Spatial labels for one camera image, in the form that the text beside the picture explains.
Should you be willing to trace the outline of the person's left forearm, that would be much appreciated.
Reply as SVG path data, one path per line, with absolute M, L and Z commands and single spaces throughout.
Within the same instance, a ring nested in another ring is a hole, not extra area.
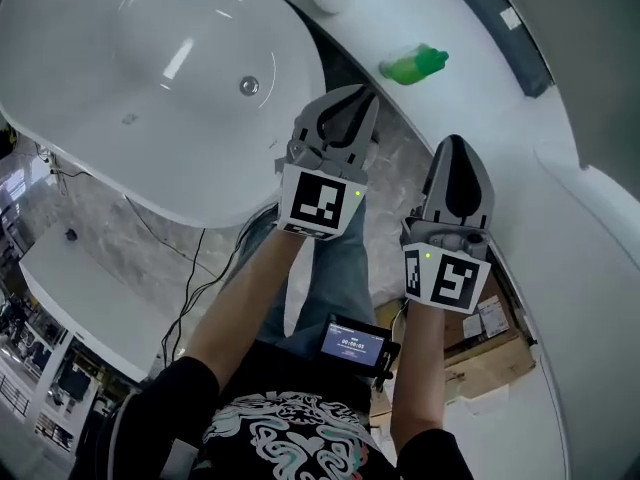
M 301 235 L 272 230 L 196 326 L 186 355 L 207 366 L 220 389 L 250 350 L 304 242 Z

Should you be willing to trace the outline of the white side table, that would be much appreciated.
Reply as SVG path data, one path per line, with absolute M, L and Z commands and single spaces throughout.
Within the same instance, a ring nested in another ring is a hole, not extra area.
M 169 320 L 66 233 L 51 226 L 20 259 L 29 290 L 87 348 L 131 380 L 144 380 Z

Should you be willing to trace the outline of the blue jeans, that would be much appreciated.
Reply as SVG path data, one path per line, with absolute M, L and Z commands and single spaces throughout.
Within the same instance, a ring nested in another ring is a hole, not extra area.
M 259 342 L 311 359 L 329 315 L 374 322 L 363 241 L 365 212 L 366 203 L 361 202 L 343 235 L 315 243 L 310 286 L 293 333 L 284 334 L 287 286 L 283 285 L 260 330 Z

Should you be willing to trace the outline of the white bathtub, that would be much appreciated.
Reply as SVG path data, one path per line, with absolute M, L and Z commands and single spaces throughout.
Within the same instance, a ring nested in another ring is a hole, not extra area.
M 0 113 L 180 224 L 228 227 L 272 201 L 295 118 L 324 91 L 285 0 L 0 0 Z

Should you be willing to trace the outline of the green plastic bottle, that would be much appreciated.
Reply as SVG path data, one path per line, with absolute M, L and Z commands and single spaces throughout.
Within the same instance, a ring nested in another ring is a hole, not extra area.
M 443 70 L 449 53 L 420 43 L 379 63 L 380 74 L 403 86 L 416 84 Z

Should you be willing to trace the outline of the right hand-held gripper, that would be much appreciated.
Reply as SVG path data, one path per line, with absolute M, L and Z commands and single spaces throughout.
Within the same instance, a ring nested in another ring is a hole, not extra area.
M 401 243 L 405 296 L 423 305 L 470 315 L 491 270 L 487 261 L 488 235 L 479 229 L 489 228 L 495 191 L 483 161 L 462 140 L 464 213 L 468 227 L 453 225 L 460 224 L 462 218 L 449 208 L 446 196 L 451 162 L 460 139 L 458 135 L 450 135 L 438 145 L 423 187 L 425 220 L 406 218 Z

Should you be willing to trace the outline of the black printed t-shirt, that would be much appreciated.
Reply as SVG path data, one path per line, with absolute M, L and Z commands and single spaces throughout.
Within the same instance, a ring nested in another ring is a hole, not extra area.
M 390 462 L 364 417 L 369 386 L 265 343 L 229 384 L 197 359 L 163 370 L 98 440 L 91 480 L 161 480 L 175 442 L 187 480 L 473 480 L 455 437 L 419 433 Z

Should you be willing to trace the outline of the black screen device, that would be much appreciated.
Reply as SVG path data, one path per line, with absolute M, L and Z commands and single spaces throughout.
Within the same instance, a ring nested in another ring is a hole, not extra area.
M 314 359 L 353 375 L 372 379 L 377 387 L 393 378 L 391 367 L 401 345 L 392 331 L 330 314 L 324 324 Z

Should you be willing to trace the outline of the large cardboard box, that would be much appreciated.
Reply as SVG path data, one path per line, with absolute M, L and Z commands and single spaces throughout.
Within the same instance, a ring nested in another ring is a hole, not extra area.
M 536 367 L 522 303 L 495 254 L 488 258 L 491 271 L 474 312 L 444 312 L 448 402 L 502 389 Z

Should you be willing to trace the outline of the white roller blind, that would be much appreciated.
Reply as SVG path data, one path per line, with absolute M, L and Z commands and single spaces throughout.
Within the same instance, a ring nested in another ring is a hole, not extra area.
M 582 163 L 640 189 L 640 0 L 510 0 L 559 89 Z

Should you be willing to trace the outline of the person's right forearm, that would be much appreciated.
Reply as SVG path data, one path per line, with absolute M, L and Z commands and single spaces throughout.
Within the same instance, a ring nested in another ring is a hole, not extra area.
M 416 435 L 441 429 L 445 406 L 444 311 L 410 301 L 392 400 L 397 452 Z

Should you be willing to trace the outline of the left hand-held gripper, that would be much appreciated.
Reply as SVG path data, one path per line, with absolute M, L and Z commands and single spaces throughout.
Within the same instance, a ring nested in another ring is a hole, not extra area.
M 322 241 L 344 234 L 367 192 L 379 107 L 363 84 L 338 87 L 304 107 L 279 160 L 277 229 Z

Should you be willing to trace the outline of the black window frame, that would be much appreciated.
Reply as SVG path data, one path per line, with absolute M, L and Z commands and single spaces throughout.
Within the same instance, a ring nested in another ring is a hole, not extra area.
M 500 12 L 513 7 L 522 25 L 509 30 Z M 512 0 L 480 0 L 479 18 L 503 54 L 522 92 L 538 98 L 554 85 L 553 77 L 524 19 Z

